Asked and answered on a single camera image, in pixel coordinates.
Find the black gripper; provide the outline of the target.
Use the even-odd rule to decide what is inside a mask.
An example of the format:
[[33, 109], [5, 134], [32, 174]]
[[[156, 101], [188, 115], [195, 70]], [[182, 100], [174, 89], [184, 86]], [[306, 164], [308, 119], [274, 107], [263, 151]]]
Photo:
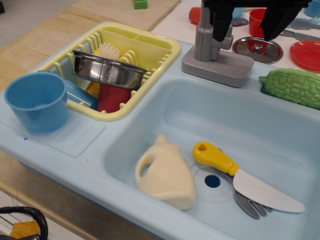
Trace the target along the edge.
[[275, 39], [311, 0], [203, 0], [213, 10], [213, 38], [222, 42], [235, 8], [266, 8], [260, 28], [266, 41]]

